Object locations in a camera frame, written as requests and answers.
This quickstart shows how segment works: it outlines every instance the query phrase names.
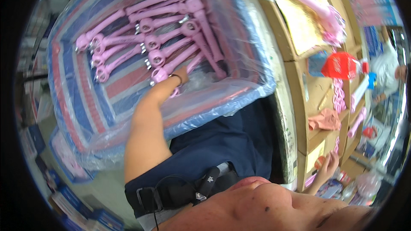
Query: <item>hand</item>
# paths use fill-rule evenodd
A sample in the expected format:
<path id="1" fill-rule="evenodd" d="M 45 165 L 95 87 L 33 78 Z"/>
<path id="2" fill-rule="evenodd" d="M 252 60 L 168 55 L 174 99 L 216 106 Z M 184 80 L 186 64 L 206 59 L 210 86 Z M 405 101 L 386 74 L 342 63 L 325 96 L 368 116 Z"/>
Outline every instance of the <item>hand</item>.
<path id="1" fill-rule="evenodd" d="M 327 182 L 327 180 L 333 176 L 336 168 L 338 167 L 339 160 L 338 153 L 334 151 L 329 152 L 326 156 L 326 160 L 323 162 L 323 165 L 318 170 L 314 181 L 318 182 L 319 185 Z"/>
<path id="2" fill-rule="evenodd" d="M 382 93 L 381 95 L 378 95 L 375 99 L 374 99 L 374 103 L 378 104 L 379 102 L 385 100 L 387 97 L 384 93 Z"/>
<path id="3" fill-rule="evenodd" d="M 173 74 L 176 74 L 181 78 L 181 84 L 188 82 L 187 66 L 184 65 L 180 69 L 175 70 Z"/>

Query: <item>pink cloth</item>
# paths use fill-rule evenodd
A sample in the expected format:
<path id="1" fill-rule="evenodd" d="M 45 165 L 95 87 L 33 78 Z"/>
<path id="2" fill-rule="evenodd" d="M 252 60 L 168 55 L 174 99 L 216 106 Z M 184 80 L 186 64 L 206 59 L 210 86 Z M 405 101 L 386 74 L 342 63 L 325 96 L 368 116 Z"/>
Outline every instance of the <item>pink cloth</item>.
<path id="1" fill-rule="evenodd" d="M 338 130 L 341 122 L 336 110 L 324 108 L 319 115 L 308 118 L 309 130 L 321 128 L 323 130 Z"/>

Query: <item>person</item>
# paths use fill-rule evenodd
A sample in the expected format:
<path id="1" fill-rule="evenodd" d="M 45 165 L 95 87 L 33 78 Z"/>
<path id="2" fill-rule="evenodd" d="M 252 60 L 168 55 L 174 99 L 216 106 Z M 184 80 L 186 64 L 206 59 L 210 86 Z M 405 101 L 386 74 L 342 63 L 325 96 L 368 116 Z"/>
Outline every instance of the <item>person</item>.
<path id="1" fill-rule="evenodd" d="M 268 181 L 272 131 L 258 104 L 178 136 L 168 148 L 160 108 L 172 91 L 187 81 L 185 67 L 175 71 L 146 93 L 132 117 L 124 155 L 125 193 L 144 230 L 355 230 L 369 214 L 369 207 L 314 196 L 338 166 L 334 152 L 326 156 L 315 180 L 301 194 Z M 181 207 L 159 210 L 158 197 L 153 195 L 156 188 L 178 181 L 179 185 L 191 183 L 184 189 L 198 179 L 204 184 L 214 182 L 208 169 L 215 166 L 220 171 L 215 184 L 228 175 L 224 173 L 234 172 L 238 179 L 200 203 L 204 198 L 196 197 Z M 151 197 L 141 194 L 145 187 L 153 188 L 148 190 Z M 163 204 L 177 201 L 170 199 L 176 190 L 161 193 Z"/>
<path id="2" fill-rule="evenodd" d="M 406 82 L 409 68 L 407 65 L 399 65 L 397 52 L 391 44 L 385 26 L 381 28 L 381 35 L 383 38 L 383 54 L 370 61 L 371 72 L 377 74 L 376 88 L 382 90 L 374 98 L 375 104 L 387 99 L 388 96 L 398 90 L 400 80 Z"/>

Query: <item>woman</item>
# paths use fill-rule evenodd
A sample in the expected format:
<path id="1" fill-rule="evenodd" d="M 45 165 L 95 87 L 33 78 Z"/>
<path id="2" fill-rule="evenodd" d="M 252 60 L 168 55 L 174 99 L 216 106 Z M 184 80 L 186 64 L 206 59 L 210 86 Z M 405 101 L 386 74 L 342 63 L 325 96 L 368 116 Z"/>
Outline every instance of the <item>woman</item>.
<path id="1" fill-rule="evenodd" d="M 183 67 L 155 85 L 139 102 L 125 151 L 125 192 L 144 230 L 354 230 L 368 207 L 315 197 L 338 166 L 330 153 L 312 185 L 304 193 L 269 182 L 272 141 L 264 111 L 245 107 L 234 116 L 220 117 L 173 140 L 170 149 L 163 136 L 160 107 L 173 89 L 188 81 Z M 204 177 L 214 182 L 208 169 L 218 166 L 219 176 L 234 170 L 239 182 L 201 203 L 147 213 L 136 203 L 147 197 L 143 187 L 160 187 L 167 178 L 193 182 Z M 149 200 L 154 205 L 158 198 Z"/>

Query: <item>cardboard shelf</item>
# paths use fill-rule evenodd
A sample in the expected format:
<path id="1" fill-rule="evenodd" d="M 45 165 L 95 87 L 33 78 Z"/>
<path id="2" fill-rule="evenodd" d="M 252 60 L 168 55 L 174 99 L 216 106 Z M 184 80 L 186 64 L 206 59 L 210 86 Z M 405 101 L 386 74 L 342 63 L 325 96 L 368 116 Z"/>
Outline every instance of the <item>cardboard shelf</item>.
<path id="1" fill-rule="evenodd" d="M 360 28 L 357 25 L 355 14 L 351 8 L 349 0 L 328 0 L 345 20 L 347 39 L 338 51 L 345 51 L 355 56 L 357 59 L 362 58 L 362 41 Z M 352 139 L 347 138 L 348 127 L 355 121 L 359 110 L 365 105 L 365 100 L 361 100 L 357 106 L 358 109 L 350 113 L 350 95 L 357 89 L 363 75 L 359 75 L 352 81 L 343 80 L 343 91 L 345 93 L 345 103 L 347 109 L 339 115 L 341 121 L 340 130 L 312 130 L 308 128 L 308 118 L 318 115 L 323 108 L 333 109 L 332 97 L 334 90 L 329 88 L 332 84 L 331 78 L 312 77 L 307 71 L 307 58 L 318 53 L 321 50 L 331 52 L 331 47 L 313 47 L 307 52 L 298 55 L 295 51 L 290 32 L 283 15 L 275 2 L 259 0 L 261 7 L 267 16 L 267 20 L 276 38 L 279 51 L 284 60 L 284 67 L 288 77 L 290 93 L 293 100 L 295 128 L 297 132 L 297 191 L 304 190 L 304 183 L 307 177 L 315 170 L 312 162 L 318 154 L 327 154 L 335 147 L 335 139 L 339 136 L 339 157 L 340 163 L 346 161 L 349 155 L 355 150 L 360 142 L 359 137 Z M 319 108 L 320 102 L 327 94 L 327 98 L 322 107 Z M 324 141 L 324 150 L 320 150 L 319 145 Z"/>
<path id="2" fill-rule="evenodd" d="M 343 121 L 348 116 L 349 110 L 343 110 L 338 116 L 340 121 Z M 319 144 L 321 144 L 324 139 L 326 139 L 333 132 L 338 132 L 338 130 L 320 130 L 313 138 L 309 140 L 307 145 L 307 152 L 311 153 Z"/>

